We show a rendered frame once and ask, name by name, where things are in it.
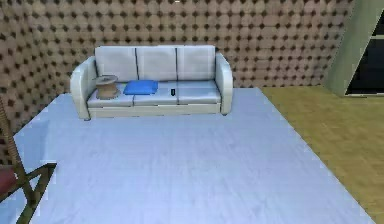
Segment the pale blue carpet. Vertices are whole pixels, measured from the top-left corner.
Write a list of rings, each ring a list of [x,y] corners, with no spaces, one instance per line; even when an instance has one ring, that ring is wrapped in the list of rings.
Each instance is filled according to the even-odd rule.
[[[56,166],[31,224],[374,224],[258,89],[228,115],[89,121],[63,94],[15,141]]]

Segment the blue cushion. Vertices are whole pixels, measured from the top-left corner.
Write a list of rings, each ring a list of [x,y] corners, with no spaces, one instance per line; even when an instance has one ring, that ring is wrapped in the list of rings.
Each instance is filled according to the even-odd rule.
[[[157,92],[158,82],[154,80],[129,81],[123,93],[125,95],[150,95]]]

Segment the white three-seat sofa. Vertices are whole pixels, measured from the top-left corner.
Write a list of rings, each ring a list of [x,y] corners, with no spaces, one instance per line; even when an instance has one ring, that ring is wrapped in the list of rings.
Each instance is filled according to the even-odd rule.
[[[96,78],[117,77],[118,96],[96,97]],[[158,82],[150,95],[125,95],[134,80]],[[171,96],[171,89],[176,95]],[[230,64],[213,45],[99,46],[72,72],[70,92],[78,116],[215,114],[231,112],[233,75]]]

